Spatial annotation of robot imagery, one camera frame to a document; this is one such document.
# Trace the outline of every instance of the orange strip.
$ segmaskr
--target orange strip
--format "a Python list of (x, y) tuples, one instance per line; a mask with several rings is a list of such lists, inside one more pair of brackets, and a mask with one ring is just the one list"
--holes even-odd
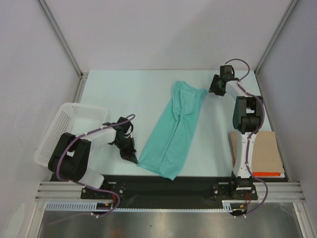
[(281, 173), (276, 172), (253, 172), (256, 177), (270, 177), (270, 176), (281, 176)]

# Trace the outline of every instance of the white basket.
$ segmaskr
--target white basket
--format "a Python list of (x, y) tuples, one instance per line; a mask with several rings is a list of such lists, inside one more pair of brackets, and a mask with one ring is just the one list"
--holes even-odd
[(48, 166), (49, 160), (63, 133), (83, 134), (100, 127), (106, 121), (108, 121), (108, 111), (104, 108), (80, 103), (63, 104), (35, 154), (35, 162), (45, 167)]

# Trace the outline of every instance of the folded cloth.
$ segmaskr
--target folded cloth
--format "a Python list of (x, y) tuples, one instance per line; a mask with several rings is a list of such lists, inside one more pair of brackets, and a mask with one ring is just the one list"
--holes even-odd
[(175, 82), (172, 98), (147, 141), (138, 166), (175, 179), (185, 164), (206, 94), (206, 89)]

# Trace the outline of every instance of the teal pants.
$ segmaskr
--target teal pants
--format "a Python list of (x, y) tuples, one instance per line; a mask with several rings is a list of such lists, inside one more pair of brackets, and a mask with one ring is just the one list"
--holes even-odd
[(175, 179), (185, 164), (206, 94), (206, 89), (175, 82), (172, 98), (147, 141), (138, 166)]

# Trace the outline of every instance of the teal garment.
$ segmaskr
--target teal garment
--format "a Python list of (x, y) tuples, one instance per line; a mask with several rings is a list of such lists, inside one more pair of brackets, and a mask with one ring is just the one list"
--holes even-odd
[(147, 141), (138, 166), (162, 177), (175, 179), (185, 164), (206, 94), (206, 89), (175, 82), (172, 99)]

